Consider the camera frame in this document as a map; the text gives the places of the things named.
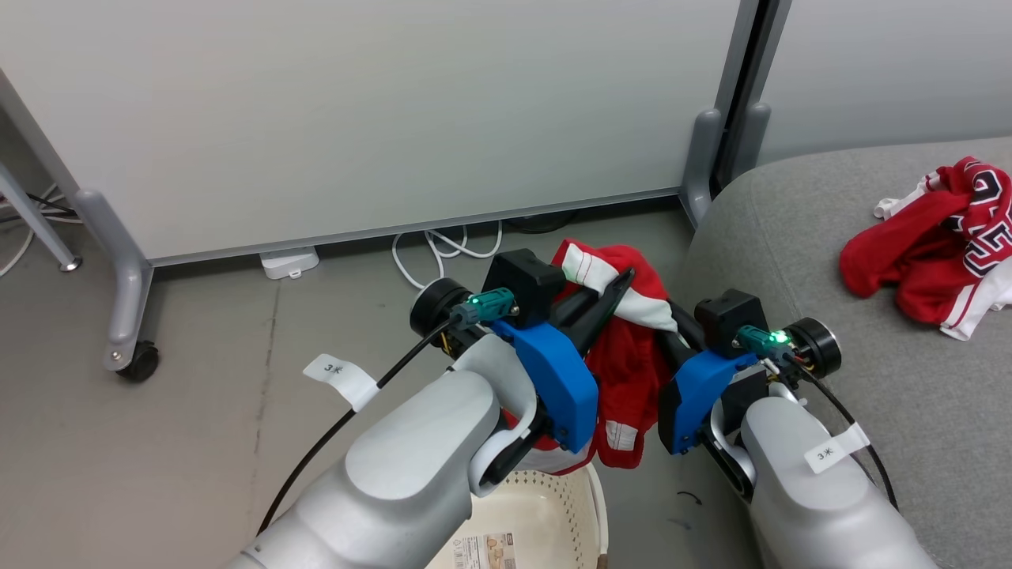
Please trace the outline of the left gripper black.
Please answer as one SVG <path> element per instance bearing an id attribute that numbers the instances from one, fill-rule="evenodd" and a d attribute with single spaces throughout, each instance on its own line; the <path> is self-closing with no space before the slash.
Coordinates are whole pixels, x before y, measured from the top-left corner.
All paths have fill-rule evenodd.
<path id="1" fill-rule="evenodd" d="M 575 330 L 578 353 L 589 353 L 635 276 L 635 269 L 629 267 L 611 280 L 600 295 L 595 289 L 578 289 L 557 300 L 552 306 L 553 327 Z M 487 334 L 488 325 L 513 316 L 517 311 L 509 289 L 495 288 L 474 294 L 458 281 L 445 277 L 419 292 L 410 311 L 409 324 L 428 345 L 458 359 Z"/>

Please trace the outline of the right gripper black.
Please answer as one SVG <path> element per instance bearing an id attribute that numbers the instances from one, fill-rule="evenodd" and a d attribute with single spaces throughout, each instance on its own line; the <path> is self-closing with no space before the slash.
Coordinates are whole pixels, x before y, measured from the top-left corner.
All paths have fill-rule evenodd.
<path id="1" fill-rule="evenodd" d="M 668 359 L 690 359 L 691 353 L 706 350 L 704 329 L 687 310 L 668 303 L 677 325 L 667 332 Z M 841 349 L 831 330 L 820 321 L 802 318 L 782 329 L 763 329 L 741 317 L 718 317 L 713 325 L 713 352 L 731 356 L 751 356 L 751 364 L 731 367 L 731 379 L 713 406 L 713 442 L 725 443 L 727 436 L 743 424 L 747 409 L 770 395 L 774 384 L 785 386 L 789 394 L 804 379 L 823 379 L 839 370 Z"/>

